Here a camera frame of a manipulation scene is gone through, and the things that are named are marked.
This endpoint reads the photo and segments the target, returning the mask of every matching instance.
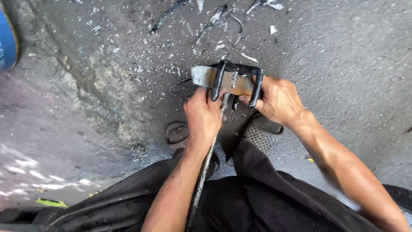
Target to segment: concrete floor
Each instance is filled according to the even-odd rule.
[[[267,75],[295,83],[304,105],[383,183],[412,189],[410,1],[290,0],[282,10],[246,15],[252,0],[206,0],[201,14],[193,0],[150,33],[172,3],[3,0],[21,58],[0,76],[1,207],[33,206],[38,197],[73,205],[169,158],[165,127],[185,120],[183,99],[196,88],[177,82],[223,55],[256,65],[242,52]],[[230,21],[226,33],[214,28],[196,45],[201,25],[224,3],[235,5],[243,39],[234,44],[239,25]],[[225,47],[215,50],[219,42]],[[219,136],[226,152],[252,112],[227,112]],[[306,155],[286,130],[270,159],[335,194]],[[220,158],[213,178],[233,175]]]

